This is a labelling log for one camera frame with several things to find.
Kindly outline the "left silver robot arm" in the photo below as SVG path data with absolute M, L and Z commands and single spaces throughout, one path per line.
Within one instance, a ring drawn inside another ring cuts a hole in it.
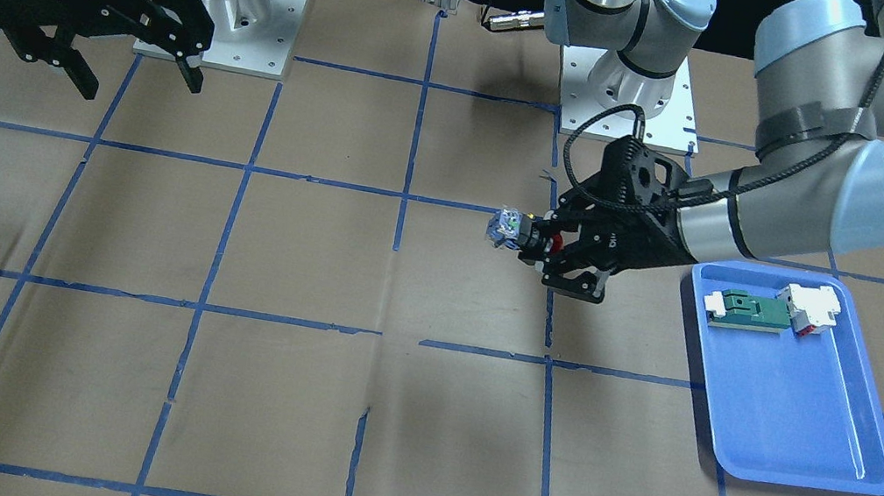
M 633 115 L 599 170 L 532 216 L 497 213 L 496 245 L 518 253 L 547 288 L 599 304 L 626 269 L 689 266 L 884 246 L 884 0 L 877 34 L 853 0 L 788 2 L 761 21 L 754 48 L 757 164 L 691 176 L 646 144 L 647 122 L 717 0 L 545 0 L 557 45 L 600 49 L 588 76 L 595 122 Z

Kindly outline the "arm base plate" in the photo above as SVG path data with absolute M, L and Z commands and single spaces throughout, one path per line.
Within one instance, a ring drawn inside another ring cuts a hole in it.
M 214 21 L 206 68 L 281 81 L 308 0 L 202 0 Z
M 573 134 L 611 106 L 634 103 L 645 111 L 646 146 L 682 156 L 700 151 L 687 60 L 673 77 L 648 79 L 628 70 L 616 52 L 563 46 L 561 54 L 561 134 Z

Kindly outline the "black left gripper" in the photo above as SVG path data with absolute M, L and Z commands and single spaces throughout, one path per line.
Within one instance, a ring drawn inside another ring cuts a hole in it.
M 692 264 L 682 245 L 677 213 L 634 211 L 632 205 L 673 201 L 688 182 L 685 169 L 633 136 L 605 145 L 599 171 L 561 195 L 539 221 L 537 236 L 575 235 L 554 255 L 537 262 L 540 282 L 575 301 L 601 304 L 611 275 L 626 269 Z M 592 202 L 588 195 L 607 204 Z

